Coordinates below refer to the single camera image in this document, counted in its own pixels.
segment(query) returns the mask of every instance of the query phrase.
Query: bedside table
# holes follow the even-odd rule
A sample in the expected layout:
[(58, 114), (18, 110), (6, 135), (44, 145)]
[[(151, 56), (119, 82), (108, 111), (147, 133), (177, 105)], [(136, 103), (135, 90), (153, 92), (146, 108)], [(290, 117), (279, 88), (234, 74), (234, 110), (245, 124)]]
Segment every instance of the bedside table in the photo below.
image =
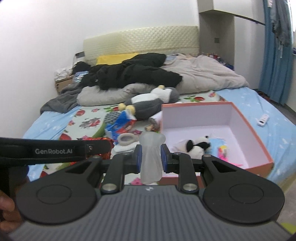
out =
[(72, 83), (72, 79), (73, 79), (73, 75), (67, 77), (67, 78), (64, 78), (62, 80), (58, 80), (55, 82), (55, 87), (57, 89), (57, 92), (60, 93), (61, 90), (66, 87), (67, 85), (71, 84)]

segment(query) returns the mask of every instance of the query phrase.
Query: hanging clothes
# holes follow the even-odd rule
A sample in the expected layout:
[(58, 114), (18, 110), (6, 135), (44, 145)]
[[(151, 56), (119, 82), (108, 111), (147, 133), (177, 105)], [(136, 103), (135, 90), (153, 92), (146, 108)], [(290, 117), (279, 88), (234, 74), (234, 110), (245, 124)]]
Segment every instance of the hanging clothes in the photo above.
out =
[(272, 0), (266, 0), (267, 1), (267, 7), (272, 7)]
[(291, 19), (287, 0), (273, 0), (270, 10), (273, 32), (283, 45), (291, 42)]

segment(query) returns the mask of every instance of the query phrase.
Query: screw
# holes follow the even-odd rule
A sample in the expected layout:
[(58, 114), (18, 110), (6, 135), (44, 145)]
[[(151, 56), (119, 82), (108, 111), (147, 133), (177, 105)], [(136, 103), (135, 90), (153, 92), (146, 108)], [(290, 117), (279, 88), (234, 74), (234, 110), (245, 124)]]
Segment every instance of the screw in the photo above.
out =
[(116, 188), (117, 186), (114, 183), (106, 183), (102, 186), (102, 189), (108, 192), (114, 191)]
[(183, 189), (186, 191), (194, 191), (197, 189), (197, 185), (193, 183), (186, 183), (183, 185)]

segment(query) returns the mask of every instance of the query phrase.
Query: black jacket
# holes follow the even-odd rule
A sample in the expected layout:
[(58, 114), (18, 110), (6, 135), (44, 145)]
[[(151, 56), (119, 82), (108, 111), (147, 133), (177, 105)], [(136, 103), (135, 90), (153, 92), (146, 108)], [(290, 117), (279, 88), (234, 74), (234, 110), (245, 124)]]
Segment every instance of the black jacket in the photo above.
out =
[(82, 78), (80, 85), (82, 87), (98, 85), (101, 90), (123, 88), (133, 83), (176, 87), (181, 82), (182, 76), (159, 68), (165, 59), (165, 54), (146, 53), (138, 54), (121, 64), (99, 64), (90, 68), (89, 74)]

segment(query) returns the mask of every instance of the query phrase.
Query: gray floor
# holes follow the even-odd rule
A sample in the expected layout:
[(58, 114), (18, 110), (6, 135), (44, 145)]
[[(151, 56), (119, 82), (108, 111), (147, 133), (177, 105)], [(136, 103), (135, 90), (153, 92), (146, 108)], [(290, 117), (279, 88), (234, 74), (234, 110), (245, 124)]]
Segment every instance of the gray floor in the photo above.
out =
[[(296, 125), (296, 113), (289, 107), (283, 107), (275, 102), (272, 103), (283, 115)], [(279, 223), (290, 223), (296, 225), (296, 181), (285, 193), (285, 205), (278, 218)]]
[(296, 181), (285, 193), (285, 204), (278, 218), (279, 223), (296, 225)]

